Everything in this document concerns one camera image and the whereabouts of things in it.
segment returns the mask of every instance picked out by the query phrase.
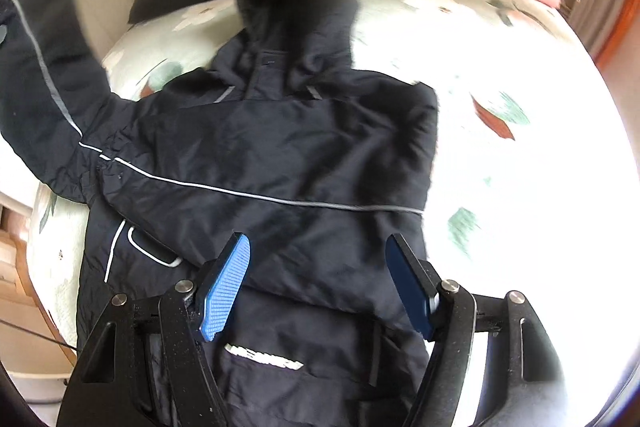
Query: floral bedspread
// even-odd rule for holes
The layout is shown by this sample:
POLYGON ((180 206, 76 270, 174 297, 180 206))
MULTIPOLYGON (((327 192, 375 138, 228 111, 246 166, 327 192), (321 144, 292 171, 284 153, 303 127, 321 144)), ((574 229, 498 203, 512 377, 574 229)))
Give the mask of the floral bedspread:
MULTIPOLYGON (((640 324, 629 320, 634 284, 625 282, 639 272, 640 185, 602 78, 564 19, 533 0, 359 1, 354 67, 425 82, 438 95, 424 214, 431 262, 472 292, 518 289, 530 299, 562 361, 568 425, 584 425, 640 340, 640 324), (608 284, 615 304, 601 296, 608 284)), ((240 28, 234 0, 179 10, 131 28, 104 67, 115 92, 137 99, 208 64, 240 28)), ((60 202, 54 210, 46 191, 41 197, 31 278, 73 341, 86 211, 69 203, 62 212, 60 202), (69 226, 76 235, 65 242, 69 226)), ((460 426, 472 423, 478 403, 486 337, 476 337, 460 426)))

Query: green leaf pattern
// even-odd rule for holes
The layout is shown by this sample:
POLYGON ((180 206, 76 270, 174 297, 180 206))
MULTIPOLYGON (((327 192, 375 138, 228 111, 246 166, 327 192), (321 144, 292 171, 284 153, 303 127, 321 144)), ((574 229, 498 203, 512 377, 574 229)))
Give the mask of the green leaf pattern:
POLYGON ((505 92, 500 93, 503 106, 500 109, 488 108, 498 118, 502 118, 505 122, 516 123, 519 125, 529 125, 530 121, 524 114, 522 108, 505 92))
POLYGON ((468 253, 469 235, 474 230, 479 229, 476 214, 461 206, 453 216, 447 221, 449 227, 449 239, 466 256, 468 253))
POLYGON ((53 216, 53 213, 56 210, 57 201, 58 201, 58 195, 52 192, 51 195, 49 196, 49 203, 47 203, 47 208, 44 211, 44 215, 42 216, 42 219, 40 219, 38 233, 42 233, 42 230, 44 230, 44 226, 47 224, 47 221, 49 220, 49 213, 51 213, 51 215, 53 216))

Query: bolt head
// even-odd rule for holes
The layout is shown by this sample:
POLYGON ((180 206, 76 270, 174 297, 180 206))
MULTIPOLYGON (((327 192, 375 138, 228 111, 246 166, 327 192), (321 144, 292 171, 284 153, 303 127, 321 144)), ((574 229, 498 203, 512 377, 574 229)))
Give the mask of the bolt head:
POLYGON ((460 290, 460 284, 458 284, 453 279, 443 279, 442 289, 447 293, 457 293, 458 290, 460 290))
POLYGON ((114 306, 122 306, 125 302, 127 302, 127 295, 124 293, 116 293, 116 295, 111 298, 111 304, 114 306))
POLYGON ((175 283, 175 290, 178 293, 189 293, 191 290, 193 290, 193 282, 188 279, 182 279, 181 281, 175 283))
POLYGON ((523 304, 527 299, 524 295, 516 290, 509 292, 509 300, 514 304, 523 304))

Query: jacket pocket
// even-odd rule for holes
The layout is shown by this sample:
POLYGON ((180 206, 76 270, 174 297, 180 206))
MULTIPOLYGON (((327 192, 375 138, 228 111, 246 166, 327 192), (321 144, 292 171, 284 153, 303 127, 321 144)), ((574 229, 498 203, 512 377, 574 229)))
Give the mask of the jacket pocket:
POLYGON ((123 220, 111 242, 104 281, 114 292, 139 299, 162 295, 196 272, 191 263, 123 220))

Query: black jacket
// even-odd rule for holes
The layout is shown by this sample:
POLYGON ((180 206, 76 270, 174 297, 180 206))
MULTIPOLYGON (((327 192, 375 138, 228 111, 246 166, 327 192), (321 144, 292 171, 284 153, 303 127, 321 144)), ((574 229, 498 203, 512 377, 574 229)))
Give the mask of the black jacket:
POLYGON ((425 256, 434 92, 351 69, 355 0, 238 5, 246 28, 210 70, 131 102, 111 93, 72 0, 0 0, 2 136, 91 208, 79 344, 114 293, 164 293, 238 230, 250 267, 208 345, 234 424, 400 426, 427 356, 383 247, 401 232, 425 256))

